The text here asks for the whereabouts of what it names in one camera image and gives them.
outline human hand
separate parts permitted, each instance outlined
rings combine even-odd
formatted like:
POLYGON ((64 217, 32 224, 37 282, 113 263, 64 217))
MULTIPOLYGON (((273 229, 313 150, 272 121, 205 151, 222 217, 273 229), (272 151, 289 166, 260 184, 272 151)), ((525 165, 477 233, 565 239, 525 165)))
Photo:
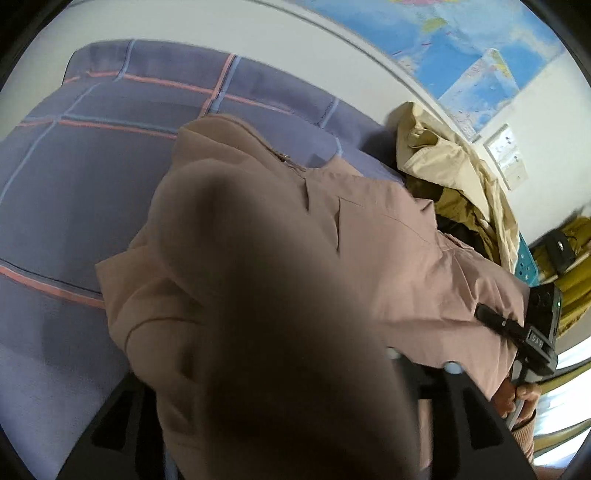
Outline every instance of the human hand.
POLYGON ((542 389, 537 384, 522 385, 515 389, 515 385, 511 383, 509 378, 506 378, 493 395, 491 402, 501 418, 505 419, 515 411, 516 398, 517 400, 524 400, 523 409, 515 424, 515 427, 519 427, 520 424, 530 421, 534 416, 541 393, 542 389))

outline world map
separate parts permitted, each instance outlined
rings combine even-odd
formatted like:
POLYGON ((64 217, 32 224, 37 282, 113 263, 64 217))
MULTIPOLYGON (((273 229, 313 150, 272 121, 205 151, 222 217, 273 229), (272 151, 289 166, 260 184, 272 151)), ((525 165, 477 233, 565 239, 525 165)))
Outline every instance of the world map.
POLYGON ((389 55, 469 140, 564 51, 519 0, 290 1, 389 55))

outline bed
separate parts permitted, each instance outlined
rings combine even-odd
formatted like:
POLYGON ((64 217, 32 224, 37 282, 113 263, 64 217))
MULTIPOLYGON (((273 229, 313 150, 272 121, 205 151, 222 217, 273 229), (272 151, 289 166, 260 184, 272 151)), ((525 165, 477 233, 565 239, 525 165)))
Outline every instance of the bed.
POLYGON ((128 371, 94 265, 144 224, 178 128, 211 113, 248 121, 302 166, 339 154, 402 183, 391 132, 289 74, 153 41, 75 52, 62 87, 0 143, 0 425, 38 480, 56 477, 128 371))

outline light switch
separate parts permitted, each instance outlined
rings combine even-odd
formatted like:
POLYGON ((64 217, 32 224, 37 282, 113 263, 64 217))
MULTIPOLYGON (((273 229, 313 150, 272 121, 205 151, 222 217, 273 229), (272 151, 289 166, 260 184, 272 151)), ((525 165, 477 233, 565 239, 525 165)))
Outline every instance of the light switch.
POLYGON ((506 157, 512 150, 517 148, 515 135, 509 126, 503 128, 495 134, 487 143, 486 148, 492 155, 492 158, 498 163, 506 157))
POLYGON ((515 190, 527 180, 527 170, 513 131, 503 127, 485 143, 485 148, 495 160, 496 166, 510 190, 515 190))

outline blue basket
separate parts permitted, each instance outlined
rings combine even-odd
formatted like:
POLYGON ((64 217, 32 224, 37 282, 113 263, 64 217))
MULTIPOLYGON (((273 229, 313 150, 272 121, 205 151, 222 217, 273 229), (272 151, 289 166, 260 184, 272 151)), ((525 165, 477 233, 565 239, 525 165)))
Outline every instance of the blue basket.
POLYGON ((530 249, 521 234, 519 238, 521 241, 519 242, 519 251, 517 252, 515 276, 527 283, 530 287, 537 287, 540 285, 538 266, 535 264, 534 257, 531 255, 530 249))

